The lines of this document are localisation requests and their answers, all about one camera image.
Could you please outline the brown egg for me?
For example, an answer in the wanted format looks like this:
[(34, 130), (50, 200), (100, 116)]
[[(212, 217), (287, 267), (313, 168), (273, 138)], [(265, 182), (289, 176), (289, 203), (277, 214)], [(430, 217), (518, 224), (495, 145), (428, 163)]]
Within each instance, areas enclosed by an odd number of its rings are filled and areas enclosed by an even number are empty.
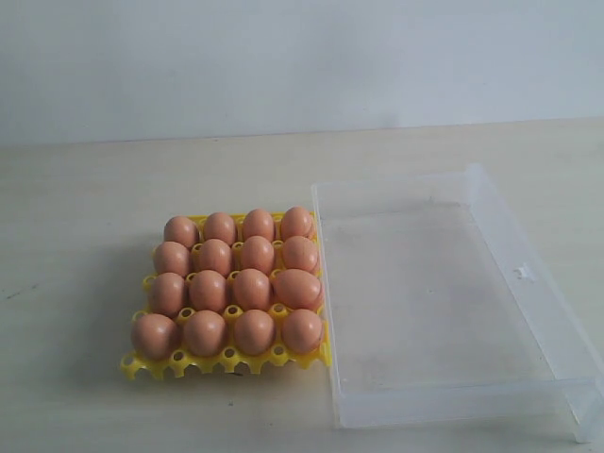
[(289, 208), (280, 222), (280, 237), (286, 241), (294, 236), (312, 239), (315, 236), (315, 225), (310, 212), (300, 206)]
[(290, 309), (317, 311), (324, 302), (321, 280), (303, 270), (282, 270), (272, 283), (277, 300)]
[(222, 313), (229, 304), (226, 278), (213, 270), (203, 270), (195, 274), (189, 286), (189, 298), (195, 310)]
[(303, 236), (287, 239), (282, 245), (281, 257), (286, 269), (298, 269), (315, 275), (320, 268), (317, 245)]
[(240, 262), (243, 269), (256, 269), (269, 275), (275, 267), (276, 252), (270, 241), (252, 236), (243, 242)]
[(238, 239), (235, 220), (225, 212), (214, 212), (207, 217), (203, 225), (205, 241), (217, 239), (232, 246)]
[(200, 233), (194, 220), (186, 216), (175, 216), (164, 226), (163, 240), (180, 243), (191, 249), (199, 243)]
[(257, 269), (240, 271), (233, 279), (232, 292), (235, 303), (243, 310), (268, 311), (272, 305), (269, 277)]
[(249, 211), (242, 224), (243, 239), (247, 241), (253, 236), (261, 236), (269, 242), (276, 237), (275, 221), (271, 213), (264, 209)]
[(148, 302), (152, 312), (175, 318), (186, 306), (187, 297), (184, 277), (176, 273), (164, 273), (153, 280)]
[(227, 322), (215, 311), (197, 311), (185, 323), (184, 342), (197, 357), (218, 355), (227, 344)]
[(276, 332), (276, 323), (266, 311), (248, 310), (235, 321), (234, 340), (245, 355), (258, 356), (270, 348)]
[(153, 254), (156, 273), (174, 273), (181, 277), (188, 275), (192, 269), (191, 253), (187, 247), (177, 242), (163, 242)]
[(199, 245), (193, 266), (197, 272), (212, 270), (227, 277), (233, 270), (232, 250), (219, 239), (209, 239)]
[(296, 354), (309, 354), (319, 346), (323, 335), (323, 321), (311, 310), (294, 310), (282, 324), (282, 340)]
[(150, 361), (168, 359), (181, 344), (181, 331), (171, 318), (148, 313), (131, 328), (131, 342), (137, 353)]

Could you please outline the yellow plastic egg tray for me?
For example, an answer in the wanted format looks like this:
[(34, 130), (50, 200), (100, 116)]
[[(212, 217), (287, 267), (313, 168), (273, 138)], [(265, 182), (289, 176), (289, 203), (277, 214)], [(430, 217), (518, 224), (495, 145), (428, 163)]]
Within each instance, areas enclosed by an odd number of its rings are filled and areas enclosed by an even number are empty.
[[(172, 372), (176, 377), (182, 377), (185, 374), (185, 371), (191, 367), (194, 367), (203, 373), (212, 373), (217, 369), (222, 369), (228, 373), (232, 373), (239, 366), (245, 366), (250, 372), (257, 374), (262, 370), (262, 368), (266, 364), (282, 366), (288, 362), (295, 362), (299, 366), (304, 368), (310, 366), (315, 361), (320, 361), (324, 364), (330, 364), (331, 352), (329, 346), (329, 328), (327, 318), (324, 313), (325, 298), (320, 308), (315, 311), (322, 319), (324, 325), (323, 339), (316, 349), (312, 350), (309, 354), (296, 354), (291, 349), (289, 349), (282, 340), (281, 330), (283, 321), (294, 310), (286, 307), (284, 304), (280, 303), (277, 300), (272, 280), (278, 272), (286, 270), (281, 257), (281, 248), (285, 241), (282, 241), (280, 237), (280, 222), (285, 212), (286, 211), (270, 212), (275, 221), (276, 237), (271, 243), (276, 252), (276, 263), (272, 272), (267, 275), (272, 286), (272, 305), (267, 311), (267, 313), (274, 319), (277, 328), (276, 337), (270, 348), (261, 355), (248, 356), (239, 350), (234, 340), (235, 321), (238, 319), (239, 316), (241, 316), (245, 311), (247, 311), (243, 310), (239, 305), (235, 303), (232, 292), (233, 279), (240, 271), (243, 270), (240, 262), (240, 253), (241, 247), (244, 242), (242, 234), (242, 224), (243, 219), (247, 214), (246, 213), (229, 214), (235, 220), (238, 231), (238, 239), (230, 247), (233, 254), (233, 270), (227, 277), (225, 277), (229, 289), (229, 304), (222, 313), (217, 312), (225, 319), (227, 324), (226, 345), (218, 355), (213, 357), (197, 357), (188, 349), (187, 345), (184, 342), (183, 328), (185, 326), (185, 323), (190, 319), (190, 317), (194, 315), (197, 311), (199, 311), (195, 310), (191, 306), (189, 298), (189, 286), (191, 283), (191, 279), (194, 277), (194, 275), (199, 273), (194, 269), (193, 260), (199, 245), (205, 242), (203, 238), (203, 225), (208, 215), (186, 216), (194, 220), (197, 224), (200, 233), (200, 241), (199, 243), (195, 244), (191, 249), (189, 249), (191, 253), (193, 269), (188, 275), (184, 277), (188, 291), (187, 304), (175, 318), (171, 318), (173, 321), (176, 322), (176, 324), (180, 328), (181, 344), (179, 348), (175, 350), (168, 359), (162, 361), (150, 361), (144, 358), (141, 354), (136, 352), (132, 345), (131, 351), (128, 354), (124, 355), (120, 362), (121, 369), (128, 378), (136, 377), (138, 372), (142, 370), (150, 373), (154, 378), (162, 378), (166, 372)], [(148, 297), (153, 280), (157, 276), (158, 274), (156, 273), (154, 268), (154, 273), (144, 279), (143, 290), (145, 292), (147, 302), (142, 310), (139, 310), (134, 313), (131, 321), (131, 327), (138, 318), (148, 313), (154, 313), (150, 310)]]

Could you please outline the clear plastic bin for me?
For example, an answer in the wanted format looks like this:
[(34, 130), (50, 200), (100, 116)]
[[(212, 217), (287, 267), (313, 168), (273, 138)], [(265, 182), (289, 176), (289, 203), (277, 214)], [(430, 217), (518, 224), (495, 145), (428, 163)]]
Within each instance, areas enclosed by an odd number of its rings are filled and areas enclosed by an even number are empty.
[(602, 433), (602, 359), (480, 165), (312, 196), (341, 426), (565, 408)]

